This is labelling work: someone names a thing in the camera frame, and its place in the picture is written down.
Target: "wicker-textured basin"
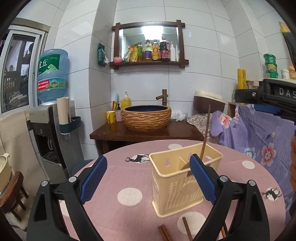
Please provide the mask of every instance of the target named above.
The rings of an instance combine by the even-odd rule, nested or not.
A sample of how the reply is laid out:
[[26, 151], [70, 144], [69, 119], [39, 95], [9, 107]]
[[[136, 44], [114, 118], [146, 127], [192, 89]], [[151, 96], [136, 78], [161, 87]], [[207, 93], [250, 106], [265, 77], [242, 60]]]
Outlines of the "wicker-textured basin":
[[134, 131], [157, 131], [170, 121], [172, 110], [163, 105], [136, 105], [121, 110], [122, 119]]

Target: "purple floral cloth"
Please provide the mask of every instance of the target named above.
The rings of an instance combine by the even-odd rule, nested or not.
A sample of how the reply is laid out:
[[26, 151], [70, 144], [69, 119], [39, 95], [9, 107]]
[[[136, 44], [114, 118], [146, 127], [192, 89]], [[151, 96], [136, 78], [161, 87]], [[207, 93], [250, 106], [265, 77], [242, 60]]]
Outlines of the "purple floral cloth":
[[210, 130], [220, 145], [244, 153], [269, 171], [283, 192], [288, 211], [294, 195], [289, 172], [294, 129], [292, 121], [256, 111], [251, 104], [237, 104], [233, 118], [214, 112]]

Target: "blue gripper pad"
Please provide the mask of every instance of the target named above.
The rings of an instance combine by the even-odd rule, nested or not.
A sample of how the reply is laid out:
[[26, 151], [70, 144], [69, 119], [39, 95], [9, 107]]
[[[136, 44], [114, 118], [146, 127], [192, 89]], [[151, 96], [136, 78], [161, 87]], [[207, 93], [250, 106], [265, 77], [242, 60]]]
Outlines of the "blue gripper pad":
[[205, 199], [214, 204], [217, 200], [216, 187], [204, 169], [205, 165], [201, 163], [197, 155], [192, 155], [190, 157], [189, 165]]
[[92, 169], [80, 188], [79, 200], [82, 204], [91, 200], [96, 188], [107, 170], [107, 159], [102, 156], [97, 165]]

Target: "yellow mug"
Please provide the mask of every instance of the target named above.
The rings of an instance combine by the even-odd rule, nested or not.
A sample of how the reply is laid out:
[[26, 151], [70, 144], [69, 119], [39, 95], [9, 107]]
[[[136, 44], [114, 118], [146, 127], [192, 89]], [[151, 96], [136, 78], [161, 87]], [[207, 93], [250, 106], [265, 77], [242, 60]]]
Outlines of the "yellow mug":
[[111, 111], [107, 111], [106, 112], [106, 116], [107, 116], [107, 123], [108, 124], [113, 124], [116, 122], [116, 115], [115, 115], [115, 111], [111, 110]]

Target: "metal bolt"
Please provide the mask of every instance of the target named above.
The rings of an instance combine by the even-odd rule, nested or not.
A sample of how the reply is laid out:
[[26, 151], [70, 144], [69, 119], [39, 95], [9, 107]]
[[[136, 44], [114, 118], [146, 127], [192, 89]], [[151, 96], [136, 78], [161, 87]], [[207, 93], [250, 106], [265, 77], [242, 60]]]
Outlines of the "metal bolt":
[[255, 185], [256, 185], [256, 182], [255, 182], [254, 180], [250, 180], [250, 181], [249, 181], [249, 184], [250, 184], [251, 186], [255, 186]]
[[220, 180], [221, 180], [222, 182], [227, 182], [227, 181], [228, 181], [228, 178], [225, 177], [225, 176], [221, 176], [221, 177], [220, 177]]
[[70, 178], [69, 178], [69, 182], [73, 183], [73, 182], [76, 181], [76, 179], [77, 179], [77, 177], [75, 177], [75, 176], [70, 177]]
[[48, 184], [48, 181], [44, 180], [44, 181], [41, 183], [41, 186], [45, 187], [47, 184]]

